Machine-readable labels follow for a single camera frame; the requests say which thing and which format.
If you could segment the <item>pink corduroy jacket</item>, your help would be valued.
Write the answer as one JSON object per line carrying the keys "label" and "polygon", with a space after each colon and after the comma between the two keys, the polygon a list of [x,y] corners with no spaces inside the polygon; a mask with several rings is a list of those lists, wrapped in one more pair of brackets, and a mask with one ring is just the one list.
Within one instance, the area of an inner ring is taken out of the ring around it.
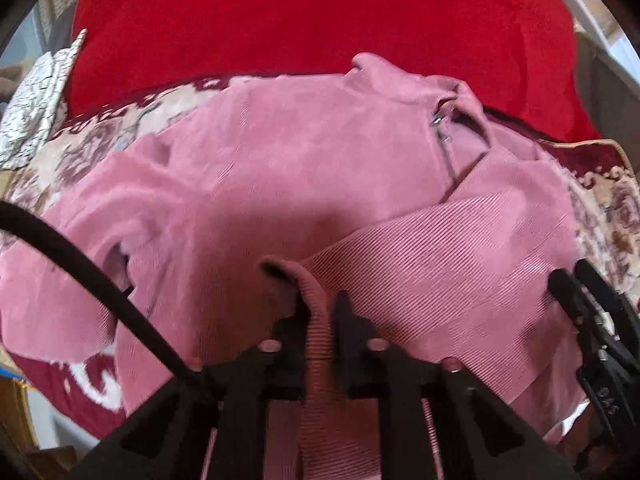
{"label": "pink corduroy jacket", "polygon": [[[544,440],[579,399],[547,289],[578,257],[567,180],[461,81],[361,53],[235,84],[1,227],[8,349],[114,351],[129,415],[74,479],[574,477]],[[334,372],[341,290],[390,345],[377,399]],[[272,400],[298,292],[306,396]]]}

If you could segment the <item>floral red beige blanket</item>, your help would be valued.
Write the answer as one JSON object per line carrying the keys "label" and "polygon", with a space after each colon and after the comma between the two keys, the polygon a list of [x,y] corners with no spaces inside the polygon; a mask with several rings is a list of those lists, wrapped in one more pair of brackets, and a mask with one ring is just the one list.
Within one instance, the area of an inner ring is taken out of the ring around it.
{"label": "floral red beige blanket", "polygon": [[[147,133],[158,133],[244,76],[204,78],[148,91],[78,116],[56,133],[12,177],[4,197],[34,214],[52,206],[107,155]],[[578,206],[578,242],[585,256],[632,302],[639,300],[639,185],[626,153],[613,140],[544,140],[529,128],[504,124],[538,142],[566,169]],[[41,362],[5,353],[3,366],[24,378],[63,415],[93,437],[103,437],[125,416],[114,359],[102,351],[82,363]]]}

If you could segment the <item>dark brown sofa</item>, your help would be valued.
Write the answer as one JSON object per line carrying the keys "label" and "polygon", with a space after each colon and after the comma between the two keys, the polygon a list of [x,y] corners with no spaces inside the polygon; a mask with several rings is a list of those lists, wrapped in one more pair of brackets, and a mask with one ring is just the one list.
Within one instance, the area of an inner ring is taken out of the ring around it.
{"label": "dark brown sofa", "polygon": [[576,90],[601,136],[620,144],[639,171],[639,84],[619,62],[578,32]]}

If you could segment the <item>white crackle pattern cloth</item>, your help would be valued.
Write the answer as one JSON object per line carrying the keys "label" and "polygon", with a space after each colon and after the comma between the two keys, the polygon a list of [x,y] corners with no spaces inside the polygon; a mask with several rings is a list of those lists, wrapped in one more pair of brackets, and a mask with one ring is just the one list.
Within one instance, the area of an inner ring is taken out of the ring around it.
{"label": "white crackle pattern cloth", "polygon": [[87,36],[83,29],[68,48],[46,52],[18,85],[1,119],[1,169],[27,166],[66,117],[63,93]]}

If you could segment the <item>red blanket on sofa back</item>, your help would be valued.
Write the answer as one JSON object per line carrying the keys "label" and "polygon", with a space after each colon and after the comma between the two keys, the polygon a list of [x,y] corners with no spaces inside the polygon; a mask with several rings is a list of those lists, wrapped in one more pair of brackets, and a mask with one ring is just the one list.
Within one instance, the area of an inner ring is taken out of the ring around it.
{"label": "red blanket on sofa back", "polygon": [[465,81],[484,106],[560,142],[596,129],[574,86],[561,0],[79,0],[74,115],[214,75],[343,73],[370,52]]}

